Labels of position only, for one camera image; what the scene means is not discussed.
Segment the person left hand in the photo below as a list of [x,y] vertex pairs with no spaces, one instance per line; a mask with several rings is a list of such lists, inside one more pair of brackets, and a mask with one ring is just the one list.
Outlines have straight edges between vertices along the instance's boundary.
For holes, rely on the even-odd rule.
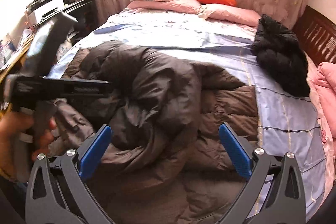
[[[17,172],[14,166],[14,141],[34,124],[33,116],[18,112],[6,113],[1,118],[1,176],[11,182],[17,181]],[[37,149],[32,153],[31,159],[36,160],[40,153],[49,153],[49,144],[54,141],[52,131],[57,128],[52,117],[44,134],[37,140]]]

